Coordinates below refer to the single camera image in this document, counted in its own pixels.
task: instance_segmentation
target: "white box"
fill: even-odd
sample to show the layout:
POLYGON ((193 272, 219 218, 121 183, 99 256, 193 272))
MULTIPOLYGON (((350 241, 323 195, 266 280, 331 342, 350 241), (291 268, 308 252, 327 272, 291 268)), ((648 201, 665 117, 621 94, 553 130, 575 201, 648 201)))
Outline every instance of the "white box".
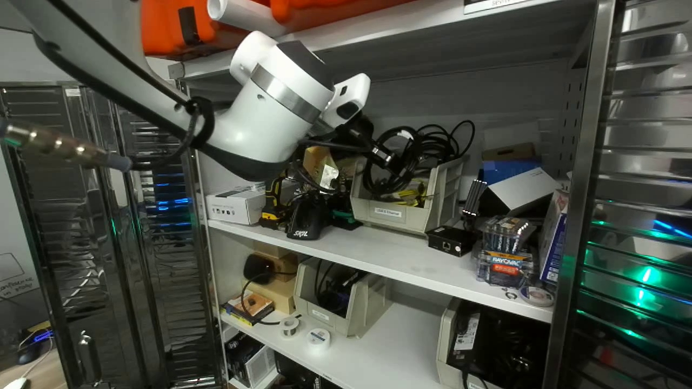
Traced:
POLYGON ((251 187, 208 196, 209 221, 254 224, 266 204, 266 192, 251 187))
POLYGON ((494 181, 487 192, 494 195, 504 206, 504 211, 518 211, 558 191, 560 183, 543 169, 531 169, 521 175, 494 181))
POLYGON ((376 201, 357 175, 350 189, 352 216, 366 224, 425 235, 427 229, 455 221, 460 174, 462 157, 435 167, 421 207, 376 201))
POLYGON ((366 275, 350 285, 346 317, 337 316, 315 303, 315 267, 318 261, 302 261, 295 275, 295 311, 302 319, 313 323, 335 336, 362 336, 390 304, 390 280, 366 275))

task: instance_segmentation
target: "blue light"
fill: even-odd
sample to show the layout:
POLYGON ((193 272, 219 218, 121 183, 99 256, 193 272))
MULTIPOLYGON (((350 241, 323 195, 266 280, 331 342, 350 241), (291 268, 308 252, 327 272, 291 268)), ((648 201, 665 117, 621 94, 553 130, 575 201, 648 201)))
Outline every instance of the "blue light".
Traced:
POLYGON ((681 235, 685 241, 692 241, 692 234, 677 229, 675 224, 662 222, 662 221, 653 221, 653 227, 659 227, 664 232, 671 232, 675 235, 681 235))

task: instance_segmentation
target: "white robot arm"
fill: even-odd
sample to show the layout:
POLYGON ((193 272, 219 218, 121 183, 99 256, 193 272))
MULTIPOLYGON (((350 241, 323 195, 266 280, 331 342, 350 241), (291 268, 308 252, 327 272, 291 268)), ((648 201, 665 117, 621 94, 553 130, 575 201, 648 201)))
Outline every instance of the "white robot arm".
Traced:
POLYGON ((251 181, 277 175, 318 122, 337 128, 357 117, 369 94, 366 74, 331 85, 323 62, 301 42, 251 32, 229 66, 241 91, 232 108, 212 112, 143 67, 140 52, 122 55, 65 0, 10 5, 30 21, 38 49, 76 81, 176 138, 194 137, 193 148, 251 181), (203 122, 189 128, 194 110, 203 122))

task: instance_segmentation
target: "shelving unit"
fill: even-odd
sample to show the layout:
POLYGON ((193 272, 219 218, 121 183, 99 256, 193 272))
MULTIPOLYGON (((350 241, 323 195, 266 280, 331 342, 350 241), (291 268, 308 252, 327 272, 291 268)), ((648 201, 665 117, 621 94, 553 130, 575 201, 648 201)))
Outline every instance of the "shelving unit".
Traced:
POLYGON ((220 319, 346 389, 441 388, 435 372, 439 314, 390 304, 362 338, 332 338, 323 352, 308 350, 312 324, 305 319, 294 338, 282 338, 277 326, 249 326, 227 314, 220 319))
POLYGON ((453 258, 427 248, 421 238, 358 227, 328 229, 320 241, 290 241, 282 232, 209 221, 209 227, 244 241, 254 241, 301 256, 312 256, 348 268, 389 277, 439 295, 510 311, 539 323, 552 323, 548 308, 505 299, 504 289, 476 280, 470 256, 453 258))
MULTIPOLYGON (((332 81, 368 74, 372 94, 366 115, 374 120, 376 130, 397 124, 445 128, 449 122, 473 120, 482 128, 477 138, 483 141, 477 149, 492 149, 539 144, 543 131, 556 131, 558 141, 567 137, 569 130, 560 124, 572 120, 562 120, 565 107, 579 102, 562 103, 560 98, 569 88, 582 91, 571 72, 588 48, 588 16, 588 0, 517 0, 473 13, 465 10, 462 0, 415 0, 282 40, 297 40, 318 52, 332 81)), ((232 56, 227 52, 187 61, 182 77, 194 91, 232 99, 238 94, 238 83, 227 72, 232 56)), ((203 195, 235 187, 216 165, 203 162, 201 177, 203 195)), ((238 270, 254 243, 396 282, 397 297, 384 316, 361 338, 335 338, 322 355, 307 347, 307 323, 294 338, 282 338, 277 326, 249 326, 220 314, 220 323, 227 324, 222 339, 241 330, 346 389, 441 388, 435 370, 441 311, 435 309, 441 309, 439 303, 445 299, 553 323, 552 308, 508 299, 504 287, 477 280, 470 256, 432 250, 424 238, 374 227, 332 227, 320 241, 290 241, 282 232, 264 227, 216 221, 208 221, 206 227, 216 250, 212 256, 219 261, 213 277, 222 289, 220 299, 238 297, 238 270)))

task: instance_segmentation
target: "orange bin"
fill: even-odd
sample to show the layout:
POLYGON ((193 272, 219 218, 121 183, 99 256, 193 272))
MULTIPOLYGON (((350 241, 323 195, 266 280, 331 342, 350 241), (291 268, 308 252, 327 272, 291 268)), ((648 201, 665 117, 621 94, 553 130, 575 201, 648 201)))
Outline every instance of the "orange bin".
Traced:
MULTIPOLYGON (((348 19, 410 0, 257 0, 272 9, 290 32, 348 19)), ((238 48, 246 30, 208 18, 208 0, 140 0, 140 32, 146 56, 193 59, 238 48)))

